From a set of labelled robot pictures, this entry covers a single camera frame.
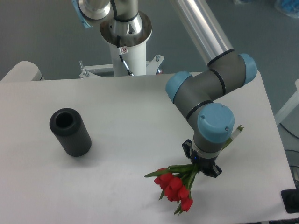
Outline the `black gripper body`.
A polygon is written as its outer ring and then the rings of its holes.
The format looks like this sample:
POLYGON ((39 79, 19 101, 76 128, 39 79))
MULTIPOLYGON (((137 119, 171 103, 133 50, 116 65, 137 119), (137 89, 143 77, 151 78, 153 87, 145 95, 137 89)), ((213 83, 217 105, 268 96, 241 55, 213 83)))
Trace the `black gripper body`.
POLYGON ((217 157, 210 159, 203 158, 198 155, 197 151, 193 149, 191 150, 191 162, 193 164, 199 164, 199 168, 201 171, 212 170, 213 166, 215 165, 216 158, 217 157))

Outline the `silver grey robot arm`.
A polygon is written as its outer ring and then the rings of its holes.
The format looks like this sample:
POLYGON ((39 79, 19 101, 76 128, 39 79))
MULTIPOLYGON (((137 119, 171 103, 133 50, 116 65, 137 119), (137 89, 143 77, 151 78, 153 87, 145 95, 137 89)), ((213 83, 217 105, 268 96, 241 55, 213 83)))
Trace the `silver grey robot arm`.
MULTIPOLYGON (((100 21, 100 32, 110 46, 116 77, 154 74, 157 60, 146 63, 146 41, 152 33, 149 17, 136 0, 74 0, 84 27, 88 20, 100 21)), ((194 130, 192 140, 183 143, 196 171, 217 177, 215 164, 235 123, 232 111, 216 102, 222 96, 251 82, 257 74, 254 59, 237 54, 204 0, 171 2, 208 69, 192 76, 182 71, 165 86, 172 103, 194 130)))

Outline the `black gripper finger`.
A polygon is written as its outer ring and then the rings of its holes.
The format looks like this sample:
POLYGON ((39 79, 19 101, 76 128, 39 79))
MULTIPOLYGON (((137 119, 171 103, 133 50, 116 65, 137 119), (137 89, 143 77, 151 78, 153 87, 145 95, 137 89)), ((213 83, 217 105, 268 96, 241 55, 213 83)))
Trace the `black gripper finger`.
POLYGON ((185 153, 185 156, 190 159, 191 158, 191 149, 192 149, 192 141, 190 139, 187 139, 182 144, 183 151, 185 153))
POLYGON ((207 167, 201 167, 200 171, 205 175, 213 178, 217 178, 221 173, 222 170, 218 165, 211 165, 207 167))

